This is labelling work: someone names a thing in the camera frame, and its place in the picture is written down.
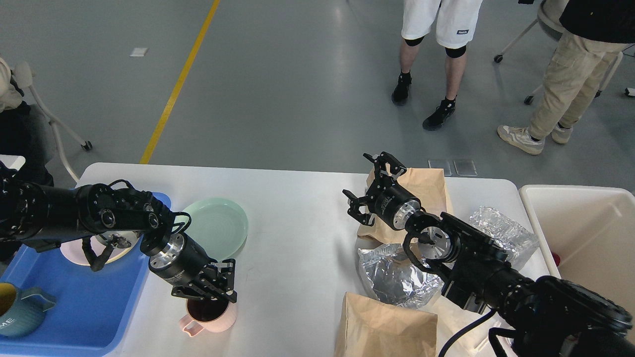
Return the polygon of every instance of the white shorts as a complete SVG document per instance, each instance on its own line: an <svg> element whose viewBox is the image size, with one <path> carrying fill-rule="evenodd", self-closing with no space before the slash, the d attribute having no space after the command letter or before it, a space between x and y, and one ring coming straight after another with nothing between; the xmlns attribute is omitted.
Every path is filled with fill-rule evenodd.
<svg viewBox="0 0 635 357"><path fill-rule="evenodd" d="M430 33L439 11L437 42L447 48L463 47L474 37L482 2L483 0L404 0L401 37L418 39Z"/></svg>

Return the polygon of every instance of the white bin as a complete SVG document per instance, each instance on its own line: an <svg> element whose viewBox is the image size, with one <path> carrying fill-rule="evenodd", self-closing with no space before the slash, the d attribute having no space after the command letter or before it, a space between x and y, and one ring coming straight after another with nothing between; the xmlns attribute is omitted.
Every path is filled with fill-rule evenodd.
<svg viewBox="0 0 635 357"><path fill-rule="evenodd" d="M635 314L635 198L607 187L526 185L520 196L552 275ZM549 249L561 258L556 268ZM635 343L635 332L627 339Z"/></svg>

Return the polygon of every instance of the yellow floor line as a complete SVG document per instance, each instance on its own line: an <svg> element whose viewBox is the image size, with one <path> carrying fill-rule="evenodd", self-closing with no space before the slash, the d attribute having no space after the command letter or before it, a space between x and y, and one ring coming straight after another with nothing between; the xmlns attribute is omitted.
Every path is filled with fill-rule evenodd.
<svg viewBox="0 0 635 357"><path fill-rule="evenodd" d="M192 46L192 50L190 51L190 55L187 57L187 61L185 61L185 65L183 66L183 70L181 71L181 75L179 75L177 83L174 85L174 89L172 89L172 94L170 95L170 99L168 99L168 103L165 105L163 109L163 114L161 115L161 119L157 123L157 126L154 129L154 133L152 133L152 137L150 138L150 142L148 142L148 146L145 147L144 155L141 157L140 164L147 164L150 162L150 158L152 157L152 153L159 142L159 138L161 138L161 134L163 132L163 128L165 124L168 122L170 118L170 114L172 113L172 108L174 108L174 104L177 102L178 94L181 92L181 88L183 88L183 84L185 83L185 79L187 78L188 73L190 72L190 68L194 63L194 59L196 58L196 54L198 53L199 48L201 47L201 43L203 42L203 38L207 33L207 28L210 26L211 19L214 17L214 13L216 13L216 9L218 8L218 4L220 0L214 0L214 3L211 5L210 12L207 14L207 18L205 18L205 22L201 27L201 31L199 31L198 37L194 42L194 46Z"/></svg>

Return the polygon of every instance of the black jacket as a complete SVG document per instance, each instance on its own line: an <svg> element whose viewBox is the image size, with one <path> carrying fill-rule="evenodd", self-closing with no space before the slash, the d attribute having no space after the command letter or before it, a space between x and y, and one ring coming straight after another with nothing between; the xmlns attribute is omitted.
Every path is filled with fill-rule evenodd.
<svg viewBox="0 0 635 357"><path fill-rule="evenodd" d="M593 41L635 43L635 0L569 0L560 23Z"/></svg>

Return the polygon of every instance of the mug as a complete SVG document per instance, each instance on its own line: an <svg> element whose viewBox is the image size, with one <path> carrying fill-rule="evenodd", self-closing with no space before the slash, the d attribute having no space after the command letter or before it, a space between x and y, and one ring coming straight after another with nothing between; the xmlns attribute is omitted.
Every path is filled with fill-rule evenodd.
<svg viewBox="0 0 635 357"><path fill-rule="evenodd" d="M44 321L46 311L53 306L55 297L38 287L22 290L11 283L0 283L0 335L28 335L38 328Z"/></svg>
<svg viewBox="0 0 635 357"><path fill-rule="evenodd" d="M236 321L236 304L225 299L188 300L187 315L178 322L181 330L194 337L201 331L223 332Z"/></svg>

